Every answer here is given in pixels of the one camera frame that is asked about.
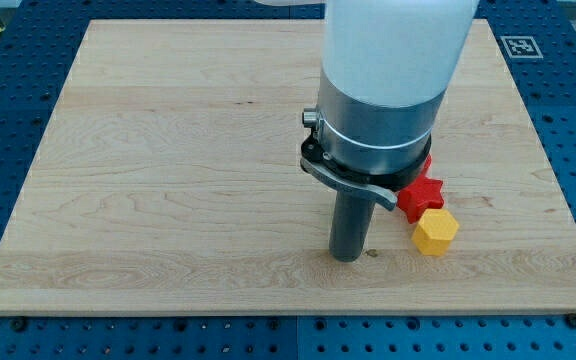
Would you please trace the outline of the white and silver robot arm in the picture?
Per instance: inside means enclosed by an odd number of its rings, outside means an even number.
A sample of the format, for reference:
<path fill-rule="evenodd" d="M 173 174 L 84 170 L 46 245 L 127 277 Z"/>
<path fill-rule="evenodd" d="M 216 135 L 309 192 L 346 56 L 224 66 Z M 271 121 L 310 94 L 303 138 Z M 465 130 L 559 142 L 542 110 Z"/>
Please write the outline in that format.
<path fill-rule="evenodd" d="M 325 0 L 319 141 L 383 175 L 425 151 L 479 0 Z"/>

